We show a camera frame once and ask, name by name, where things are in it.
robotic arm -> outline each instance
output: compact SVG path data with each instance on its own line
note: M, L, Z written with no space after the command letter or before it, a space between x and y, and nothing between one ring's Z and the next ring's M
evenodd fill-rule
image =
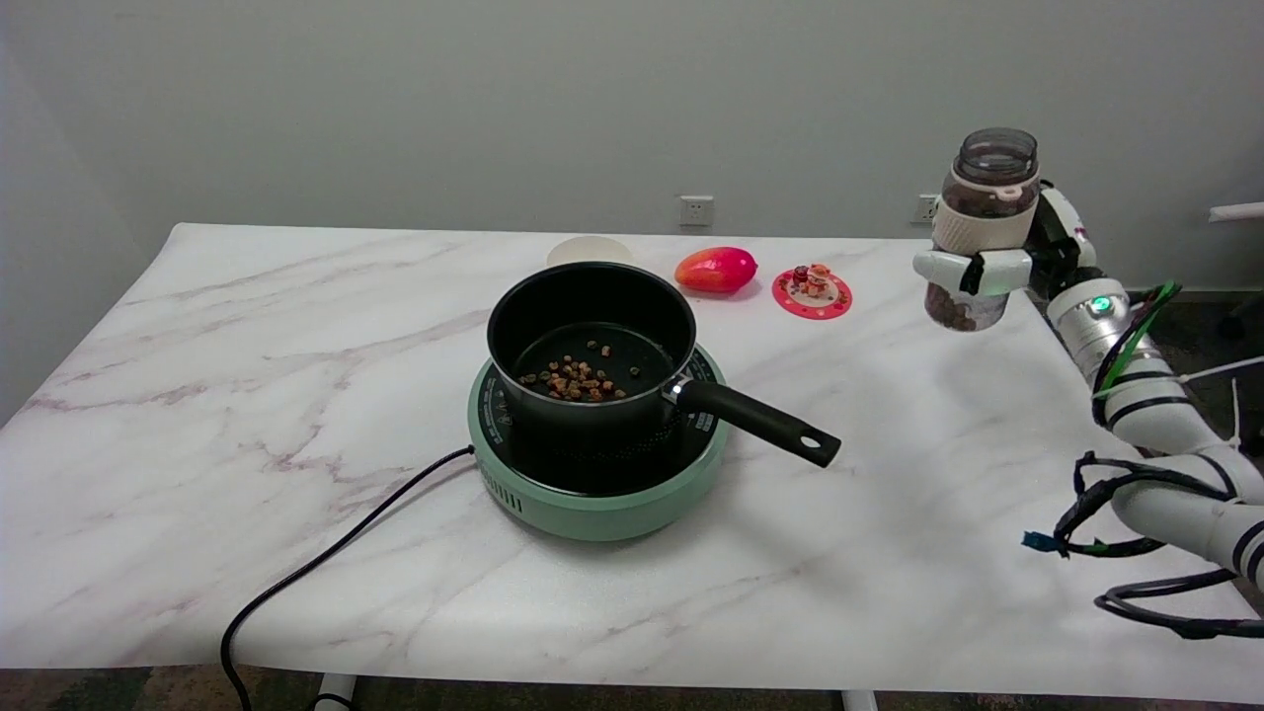
M1144 554L1172 544L1222 569L1202 576L1114 588L1097 605L1136 621L1173 629L1182 636L1217 634L1264 638L1264 621L1187 620L1138 607L1127 598L1196 590L1245 577L1264 588L1264 477L1235 442L1220 439L1191 405L1172 368L1148 337L1136 338L1139 315L1117 281L1097 268L1097 256L1074 207L1043 183L1031 230L1021 249L963 257L928 250L914 269L949 291L999 296L1030 288L1048 299L1047 316L1071 359L1095 390L1097 423L1117 438L1155 454L1138 461L1097 459L1076 467L1079 500L1053 536L1029 534L1038 550L1096 557ZM1082 469L1106 467L1110 476L1085 486ZM1144 538L1121 544L1073 544L1071 531L1105 504Z

floor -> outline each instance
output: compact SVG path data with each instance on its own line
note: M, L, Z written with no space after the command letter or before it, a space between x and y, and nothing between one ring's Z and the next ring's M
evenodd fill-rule
M1177 372L1264 353L1264 314L1248 320L1248 337L1225 342L1215 334L1227 306L1173 304L1152 331ZM1251 331L1251 326L1258 326ZM1224 435L1232 431L1229 378L1189 383L1196 404ZM1244 419L1264 426L1264 367L1240 373ZM1264 596L1255 595L1264 611ZM316 674L244 668L257 711L301 711L316 695ZM968 693L881 692L882 711L1218 711L1264 708L1222 703L1170 702L1085 697L997 696ZM417 708L426 711L833 711L837 696L828 692L743 689L675 689L627 687L571 687L493 684L363 678L355 700L365 711ZM236 697L219 667L167 667L95 671L0 671L3 711L235 711Z

table leg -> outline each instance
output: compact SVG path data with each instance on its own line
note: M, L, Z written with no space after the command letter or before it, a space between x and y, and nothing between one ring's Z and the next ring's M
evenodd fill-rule
M317 693L336 693L350 701L353 692L355 692L355 677L351 674L325 674L320 678ZM326 698L316 702L316 711L346 711L346 706Z
M841 691L838 698L844 711L877 711L877 698L872 691Z

saucepan handle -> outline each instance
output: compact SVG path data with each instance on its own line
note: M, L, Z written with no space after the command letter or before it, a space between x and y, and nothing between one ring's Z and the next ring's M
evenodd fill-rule
M710 412L818 467L828 466L843 445L837 436L719 383L683 378L664 395L685 412Z

black saucepan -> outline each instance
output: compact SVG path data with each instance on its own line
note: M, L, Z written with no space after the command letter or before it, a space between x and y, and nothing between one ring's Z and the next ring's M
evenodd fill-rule
M492 310L487 338L516 426L541 436L616 447L652 436L680 411L710 412L813 464L829 464L842 445L838 438L736 390L685 376L695 333L689 302L666 281L624 264L575 262L511 288ZM748 335L758 338L757 329ZM550 396L538 374L566 356L605 371L623 397ZM521 382L528 374L536 382Z

